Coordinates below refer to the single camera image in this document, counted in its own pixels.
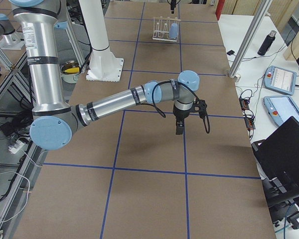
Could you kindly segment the light blue plastic cup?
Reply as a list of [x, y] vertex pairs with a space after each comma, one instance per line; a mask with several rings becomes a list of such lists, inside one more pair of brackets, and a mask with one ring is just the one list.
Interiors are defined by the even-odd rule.
[[170, 39], [177, 39], [178, 36], [178, 24], [177, 23], [172, 23], [170, 25], [168, 37]]

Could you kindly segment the orange black power strip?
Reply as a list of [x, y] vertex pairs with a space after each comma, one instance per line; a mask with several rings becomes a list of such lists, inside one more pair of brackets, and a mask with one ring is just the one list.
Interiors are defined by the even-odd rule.
[[239, 98], [239, 103], [241, 106], [241, 110], [243, 113], [243, 117], [245, 120], [246, 128], [247, 130], [254, 130], [255, 129], [255, 116], [252, 110], [249, 108], [249, 100], [248, 99], [243, 99]]

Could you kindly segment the small black device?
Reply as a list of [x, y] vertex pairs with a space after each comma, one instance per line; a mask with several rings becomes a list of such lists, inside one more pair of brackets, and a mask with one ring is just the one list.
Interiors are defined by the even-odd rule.
[[230, 50], [230, 51], [227, 52], [227, 55], [233, 55], [234, 53], [235, 53], [235, 51]]

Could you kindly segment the lower blue teach pendant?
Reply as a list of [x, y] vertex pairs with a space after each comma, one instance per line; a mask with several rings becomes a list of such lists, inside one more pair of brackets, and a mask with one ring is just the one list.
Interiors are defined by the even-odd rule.
[[299, 108], [290, 96], [266, 96], [263, 102], [277, 126], [281, 126], [290, 117], [299, 122]]

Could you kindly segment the blue teach pendant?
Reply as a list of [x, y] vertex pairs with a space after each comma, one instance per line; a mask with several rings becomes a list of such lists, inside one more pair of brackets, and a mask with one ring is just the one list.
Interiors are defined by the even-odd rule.
[[299, 122], [299, 108], [290, 96], [266, 96], [263, 102], [277, 126], [281, 126], [290, 117]]
[[291, 96], [295, 92], [296, 79], [296, 72], [270, 66], [264, 75], [264, 85], [267, 89]]

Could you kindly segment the black water bottle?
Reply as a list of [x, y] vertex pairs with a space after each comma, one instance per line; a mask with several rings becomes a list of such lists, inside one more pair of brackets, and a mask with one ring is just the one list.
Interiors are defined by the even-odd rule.
[[277, 32], [275, 30], [271, 30], [270, 33], [266, 36], [264, 39], [262, 45], [260, 46], [257, 54], [260, 56], [264, 56], [269, 48], [271, 47], [272, 43], [274, 42], [276, 38]]

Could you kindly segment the upper blue teach pendant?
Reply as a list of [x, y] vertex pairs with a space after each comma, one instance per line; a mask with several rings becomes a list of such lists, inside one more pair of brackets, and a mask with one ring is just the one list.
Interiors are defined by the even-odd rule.
[[291, 96], [295, 92], [296, 79], [296, 72], [270, 66], [264, 75], [264, 85], [267, 89]]

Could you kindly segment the black laptop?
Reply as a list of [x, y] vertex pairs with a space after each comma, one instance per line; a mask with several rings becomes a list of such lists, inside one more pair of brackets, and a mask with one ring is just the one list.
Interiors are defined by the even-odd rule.
[[253, 153], [276, 192], [265, 191], [268, 206], [295, 200], [299, 206], [299, 122], [290, 117], [267, 139], [252, 143]]

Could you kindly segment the steel pot with banana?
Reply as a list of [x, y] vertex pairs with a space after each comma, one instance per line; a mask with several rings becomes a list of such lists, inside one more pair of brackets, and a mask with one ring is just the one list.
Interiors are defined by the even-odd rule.
[[60, 66], [61, 79], [68, 84], [76, 84], [80, 75], [77, 61], [69, 60]]

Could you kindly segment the aluminium frame post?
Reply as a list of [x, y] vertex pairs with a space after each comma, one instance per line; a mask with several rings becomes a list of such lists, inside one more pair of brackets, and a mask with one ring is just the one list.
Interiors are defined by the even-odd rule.
[[240, 45], [240, 48], [236, 54], [236, 57], [231, 65], [230, 70], [228, 71], [228, 76], [232, 79], [234, 79], [235, 82], [239, 82], [241, 75], [238, 72], [238, 69], [243, 61], [243, 58], [245, 57], [245, 54], [259, 28], [261, 25], [266, 13], [268, 12], [268, 9], [270, 5], [272, 4], [272, 0], [263, 0], [261, 1], [261, 4], [253, 17], [250, 26], [245, 34], [245, 37]]

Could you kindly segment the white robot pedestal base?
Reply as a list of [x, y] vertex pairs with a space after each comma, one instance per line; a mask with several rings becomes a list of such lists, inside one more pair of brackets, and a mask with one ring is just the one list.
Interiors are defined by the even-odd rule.
[[115, 57], [110, 50], [101, 2], [99, 0], [81, 0], [79, 4], [92, 47], [86, 79], [118, 82], [124, 59]]

